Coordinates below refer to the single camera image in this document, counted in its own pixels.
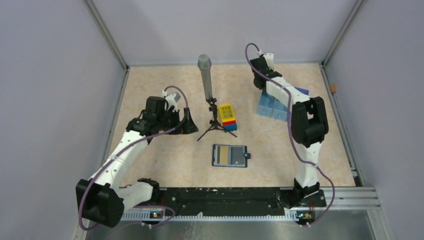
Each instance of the gray wall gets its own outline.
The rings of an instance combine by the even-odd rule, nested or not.
[[[0,239],[69,239],[123,71],[82,0],[0,3]]]
[[[329,74],[395,239],[422,239],[424,1],[367,1]]]
[[[95,0],[129,65],[244,63],[247,43],[277,62],[320,61],[356,0]]]

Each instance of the tripod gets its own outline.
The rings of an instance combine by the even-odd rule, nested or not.
[[[206,102],[209,104],[209,112],[212,112],[213,114],[213,120],[210,120],[210,127],[197,139],[197,141],[199,141],[201,138],[203,138],[203,136],[212,130],[221,130],[227,133],[230,133],[231,135],[233,135],[234,137],[237,138],[237,136],[230,132],[228,129],[226,129],[224,126],[221,125],[221,123],[218,121],[218,106],[215,104],[217,102],[216,98],[211,98],[211,99],[207,99]]]

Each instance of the wooden tabletop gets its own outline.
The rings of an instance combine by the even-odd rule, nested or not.
[[[317,63],[276,64],[287,82],[309,90],[325,101],[329,132],[319,153],[319,166],[336,186],[354,186],[351,168],[333,109]],[[114,131],[111,152],[118,145],[128,122],[145,108],[149,96],[161,96],[169,85],[187,96],[191,116],[199,132],[154,138],[134,161],[122,185],[140,178],[158,181],[161,187],[290,187],[299,167],[289,141],[287,123],[256,114],[261,91],[253,84],[247,64],[213,65],[213,97],[217,105],[231,104],[238,136],[210,131],[212,113],[205,101],[201,74],[196,65],[132,67]],[[184,101],[178,102],[182,108]],[[247,168],[212,166],[213,144],[245,145],[251,153]],[[330,183],[320,177],[321,186]]]

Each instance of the microphone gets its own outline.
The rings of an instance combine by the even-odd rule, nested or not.
[[[206,98],[206,101],[213,99],[212,96],[212,82],[211,82],[211,58],[206,55],[202,54],[197,59],[197,66],[201,73],[201,80],[203,82],[203,90],[204,90],[204,97]]]

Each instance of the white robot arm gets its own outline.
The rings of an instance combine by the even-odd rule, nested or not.
[[[178,93],[168,95],[164,91],[162,95],[164,97],[150,96],[146,101],[146,109],[128,123],[116,149],[103,166],[90,177],[93,181],[92,186],[89,187],[90,180],[84,179],[76,185],[78,208],[83,202],[81,213],[83,218],[114,227],[125,211],[150,200],[154,186],[159,186],[155,181],[142,178],[129,187],[120,188],[134,160],[153,137],[199,131],[191,119],[188,107],[184,108],[184,118],[180,121]]]
[[[250,60],[251,66],[272,81],[264,79],[252,69],[255,76],[254,85],[291,110],[291,114],[287,115],[287,121],[291,121],[289,131],[295,140],[294,144],[300,158],[308,162],[300,162],[294,179],[294,189],[297,191],[299,201],[317,193],[320,189],[318,171],[314,165],[318,164],[324,135],[329,131],[324,101],[321,97],[303,94],[288,83],[280,73],[274,71],[273,53],[258,52],[258,54],[258,58]]]

